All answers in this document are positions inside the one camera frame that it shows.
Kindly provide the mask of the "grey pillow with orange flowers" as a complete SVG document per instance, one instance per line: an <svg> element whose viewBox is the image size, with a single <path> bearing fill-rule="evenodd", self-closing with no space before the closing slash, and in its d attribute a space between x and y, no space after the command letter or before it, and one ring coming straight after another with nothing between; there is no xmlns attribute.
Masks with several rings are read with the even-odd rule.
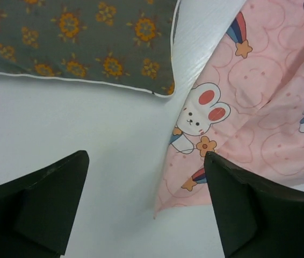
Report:
<svg viewBox="0 0 304 258"><path fill-rule="evenodd" d="M0 75L170 97L179 1L0 1Z"/></svg>

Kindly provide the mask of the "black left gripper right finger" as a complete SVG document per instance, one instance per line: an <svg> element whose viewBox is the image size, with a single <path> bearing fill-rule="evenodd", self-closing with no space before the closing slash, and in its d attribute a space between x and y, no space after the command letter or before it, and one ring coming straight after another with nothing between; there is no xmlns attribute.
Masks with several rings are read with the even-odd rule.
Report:
<svg viewBox="0 0 304 258"><path fill-rule="evenodd" d="M207 152L205 175L225 257L304 257L304 192Z"/></svg>

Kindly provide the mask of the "pink bunny print pillowcase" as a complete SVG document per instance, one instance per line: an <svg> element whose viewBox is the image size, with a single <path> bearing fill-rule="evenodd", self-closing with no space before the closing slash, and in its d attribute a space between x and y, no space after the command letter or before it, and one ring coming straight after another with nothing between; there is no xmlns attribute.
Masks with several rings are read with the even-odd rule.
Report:
<svg viewBox="0 0 304 258"><path fill-rule="evenodd" d="M208 152L304 184L304 1L246 1L237 13L172 131L156 212L211 203Z"/></svg>

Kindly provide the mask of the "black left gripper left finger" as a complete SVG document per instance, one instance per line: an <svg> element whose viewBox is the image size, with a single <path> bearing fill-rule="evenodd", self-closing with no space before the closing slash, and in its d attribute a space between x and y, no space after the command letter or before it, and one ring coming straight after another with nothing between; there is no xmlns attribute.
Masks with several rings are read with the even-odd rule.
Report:
<svg viewBox="0 0 304 258"><path fill-rule="evenodd" d="M66 253L89 163L79 150L0 185L0 257Z"/></svg>

